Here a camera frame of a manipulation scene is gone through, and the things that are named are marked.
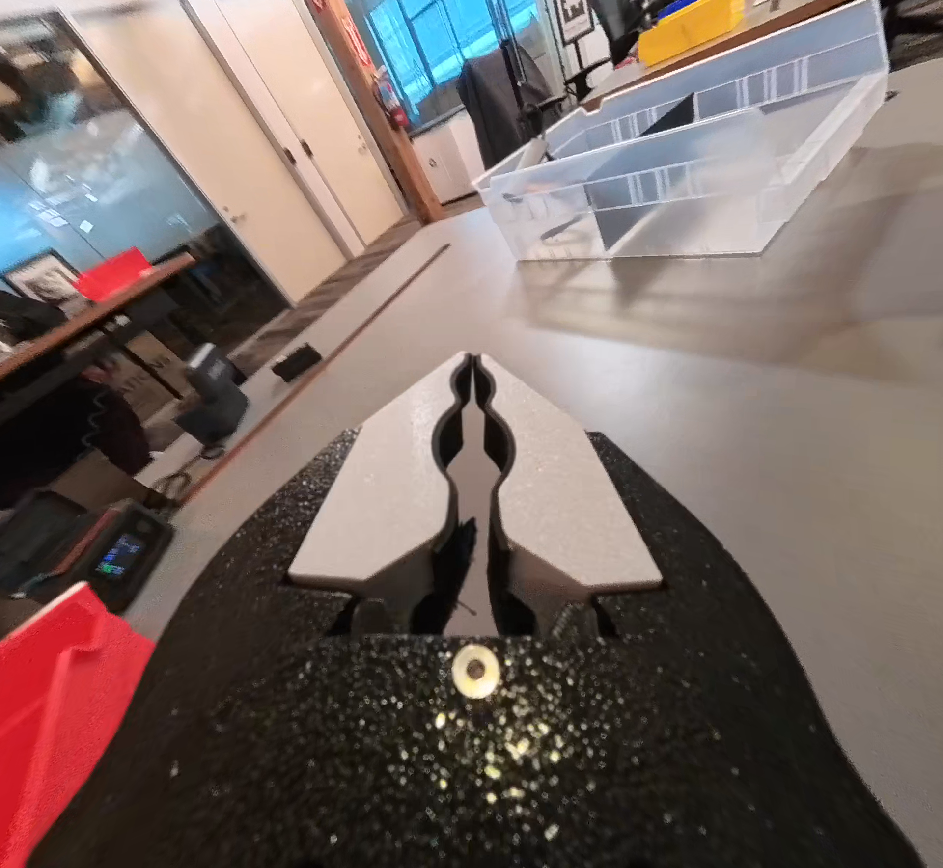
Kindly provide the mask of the red fire extinguisher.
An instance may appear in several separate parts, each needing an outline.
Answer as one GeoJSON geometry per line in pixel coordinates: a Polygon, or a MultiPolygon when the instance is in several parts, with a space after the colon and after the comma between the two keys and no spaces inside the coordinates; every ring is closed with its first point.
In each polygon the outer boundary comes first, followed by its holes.
{"type": "Polygon", "coordinates": [[[386,66],[373,73],[373,91],[391,128],[407,131],[410,121],[386,66]]]}

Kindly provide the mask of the black power station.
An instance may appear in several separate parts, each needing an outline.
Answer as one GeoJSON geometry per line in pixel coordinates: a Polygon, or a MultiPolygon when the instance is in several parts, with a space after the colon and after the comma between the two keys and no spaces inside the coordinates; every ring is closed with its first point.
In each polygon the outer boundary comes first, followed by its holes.
{"type": "Polygon", "coordinates": [[[132,499],[117,502],[89,543],[80,576],[110,612],[124,615],[173,535],[171,523],[157,512],[132,499]]]}

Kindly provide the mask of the tag sign on stand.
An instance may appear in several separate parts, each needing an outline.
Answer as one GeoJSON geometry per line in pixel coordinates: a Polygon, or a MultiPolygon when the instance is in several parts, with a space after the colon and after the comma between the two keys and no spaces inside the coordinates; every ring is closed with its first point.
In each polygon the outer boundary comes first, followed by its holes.
{"type": "Polygon", "coordinates": [[[565,46],[588,36],[595,28],[588,0],[552,0],[561,42],[565,46]]]}

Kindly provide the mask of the red plastic part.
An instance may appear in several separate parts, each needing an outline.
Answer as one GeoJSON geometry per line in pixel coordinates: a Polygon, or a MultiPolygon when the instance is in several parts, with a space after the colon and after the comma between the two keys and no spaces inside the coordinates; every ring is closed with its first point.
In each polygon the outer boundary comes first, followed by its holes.
{"type": "Polygon", "coordinates": [[[97,766],[155,649],[86,581],[1,643],[1,865],[26,866],[97,766]]]}

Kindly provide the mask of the dark jacket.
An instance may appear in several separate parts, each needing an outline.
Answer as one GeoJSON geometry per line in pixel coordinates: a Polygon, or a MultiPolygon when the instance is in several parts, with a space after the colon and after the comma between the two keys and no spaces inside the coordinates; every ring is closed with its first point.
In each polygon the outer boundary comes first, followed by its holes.
{"type": "Polygon", "coordinates": [[[541,124],[559,120],[566,98],[551,92],[535,60],[509,40],[466,61],[456,89],[471,118],[486,170],[533,137],[533,120],[541,124]]]}

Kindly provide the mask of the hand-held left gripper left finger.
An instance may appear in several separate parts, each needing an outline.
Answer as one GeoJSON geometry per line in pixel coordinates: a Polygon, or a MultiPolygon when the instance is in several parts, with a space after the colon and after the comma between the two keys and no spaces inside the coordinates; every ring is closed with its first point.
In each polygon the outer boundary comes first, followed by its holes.
{"type": "Polygon", "coordinates": [[[445,631],[475,548],[448,471],[472,365],[456,353],[362,424],[289,566],[293,584],[378,603],[397,630],[445,631]]]}

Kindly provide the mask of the glass office partition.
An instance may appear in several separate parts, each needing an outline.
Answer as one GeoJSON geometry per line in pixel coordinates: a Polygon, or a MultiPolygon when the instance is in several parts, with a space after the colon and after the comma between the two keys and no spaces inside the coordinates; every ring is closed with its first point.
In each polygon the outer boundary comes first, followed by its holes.
{"type": "Polygon", "coordinates": [[[131,247],[195,265],[154,336],[229,353],[287,305],[54,13],[1,25],[1,272],[54,249],[77,272],[131,247]]]}

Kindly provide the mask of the framed tag sign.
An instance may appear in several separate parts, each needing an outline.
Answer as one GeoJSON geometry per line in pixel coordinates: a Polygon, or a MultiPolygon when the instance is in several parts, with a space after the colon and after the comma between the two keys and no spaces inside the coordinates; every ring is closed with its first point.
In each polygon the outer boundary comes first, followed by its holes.
{"type": "Polygon", "coordinates": [[[54,249],[44,249],[2,272],[2,280],[15,293],[59,307],[82,298],[78,273],[54,249]]]}

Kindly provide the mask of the wooden post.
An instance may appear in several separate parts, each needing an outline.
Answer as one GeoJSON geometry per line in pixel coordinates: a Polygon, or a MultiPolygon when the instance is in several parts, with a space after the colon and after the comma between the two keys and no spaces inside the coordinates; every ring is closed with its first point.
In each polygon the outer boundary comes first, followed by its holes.
{"type": "Polygon", "coordinates": [[[420,165],[407,133],[390,122],[375,90],[375,67],[344,0],[305,0],[346,84],[394,174],[409,207],[423,225],[446,211],[420,165]]]}

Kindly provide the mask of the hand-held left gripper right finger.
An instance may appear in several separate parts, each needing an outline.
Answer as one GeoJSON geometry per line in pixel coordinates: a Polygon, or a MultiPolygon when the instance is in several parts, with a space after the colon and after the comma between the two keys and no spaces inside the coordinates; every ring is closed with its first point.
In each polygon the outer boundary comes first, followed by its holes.
{"type": "Polygon", "coordinates": [[[488,589],[502,636],[546,636],[570,606],[663,584],[583,427],[493,357],[475,357],[489,497],[488,589]]]}

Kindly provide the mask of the black battery charger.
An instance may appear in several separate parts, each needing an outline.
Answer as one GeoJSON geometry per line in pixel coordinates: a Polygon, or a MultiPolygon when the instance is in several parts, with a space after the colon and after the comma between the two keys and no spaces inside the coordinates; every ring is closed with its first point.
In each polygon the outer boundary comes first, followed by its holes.
{"type": "Polygon", "coordinates": [[[193,392],[173,422],[205,450],[221,447],[240,426],[249,407],[242,392],[245,376],[214,344],[197,348],[185,365],[193,392]]]}

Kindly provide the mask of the white single door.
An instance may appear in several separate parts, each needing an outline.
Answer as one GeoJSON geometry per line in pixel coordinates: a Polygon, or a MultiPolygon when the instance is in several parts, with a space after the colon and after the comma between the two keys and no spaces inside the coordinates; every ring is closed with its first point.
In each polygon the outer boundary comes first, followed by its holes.
{"type": "Polygon", "coordinates": [[[297,305],[346,262],[344,250],[300,170],[288,122],[215,0],[178,0],[207,61],[210,163],[222,178],[213,204],[287,304],[297,305]]]}

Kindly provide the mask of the white recycling cabinet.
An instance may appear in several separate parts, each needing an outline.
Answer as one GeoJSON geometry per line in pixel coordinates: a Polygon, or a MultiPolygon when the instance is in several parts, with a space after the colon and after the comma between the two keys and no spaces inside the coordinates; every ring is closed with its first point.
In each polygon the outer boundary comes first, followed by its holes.
{"type": "Polygon", "coordinates": [[[465,108],[424,126],[410,140],[442,205],[476,193],[474,183],[486,168],[465,108]]]}

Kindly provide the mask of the wooden table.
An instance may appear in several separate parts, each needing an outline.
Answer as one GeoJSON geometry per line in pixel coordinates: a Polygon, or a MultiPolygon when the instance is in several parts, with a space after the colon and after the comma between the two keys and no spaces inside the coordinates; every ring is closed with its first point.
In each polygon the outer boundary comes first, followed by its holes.
{"type": "Polygon", "coordinates": [[[181,253],[159,267],[149,268],[135,283],[119,289],[108,299],[85,302],[73,316],[18,343],[12,353],[2,359],[1,381],[20,374],[37,361],[60,354],[92,332],[101,332],[104,336],[104,340],[95,342],[98,345],[123,345],[120,333],[130,339],[147,324],[171,314],[176,304],[167,293],[166,285],[194,265],[192,255],[181,253]]]}

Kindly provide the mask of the small black box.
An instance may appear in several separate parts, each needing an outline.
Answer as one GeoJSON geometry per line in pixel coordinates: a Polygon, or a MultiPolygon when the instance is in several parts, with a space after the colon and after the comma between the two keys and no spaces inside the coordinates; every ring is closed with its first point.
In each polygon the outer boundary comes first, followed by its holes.
{"type": "Polygon", "coordinates": [[[323,356],[311,344],[304,343],[284,356],[279,356],[272,364],[271,371],[281,381],[291,383],[318,367],[323,360],[323,356]]]}

